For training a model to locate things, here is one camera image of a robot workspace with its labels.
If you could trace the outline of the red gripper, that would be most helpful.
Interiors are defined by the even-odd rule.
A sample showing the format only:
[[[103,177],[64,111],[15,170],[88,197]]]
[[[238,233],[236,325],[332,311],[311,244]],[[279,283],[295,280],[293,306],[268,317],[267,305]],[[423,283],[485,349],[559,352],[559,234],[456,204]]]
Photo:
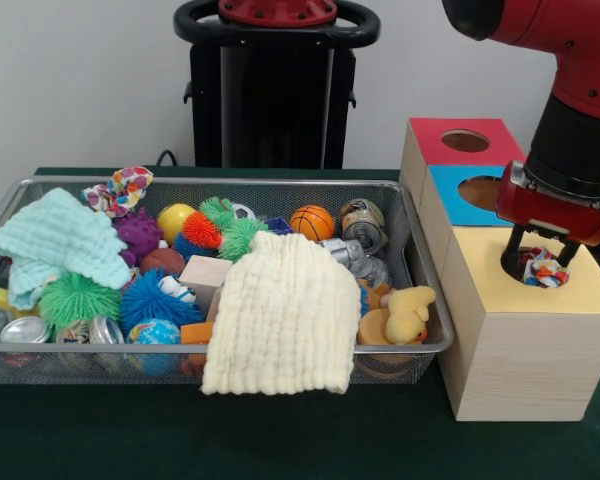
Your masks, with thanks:
[[[510,162],[501,177],[496,200],[499,218],[514,223],[500,263],[507,274],[523,274],[520,244],[525,229],[546,231],[563,245],[557,262],[564,268],[580,244],[600,244],[600,200],[560,196],[528,177],[520,161]]]

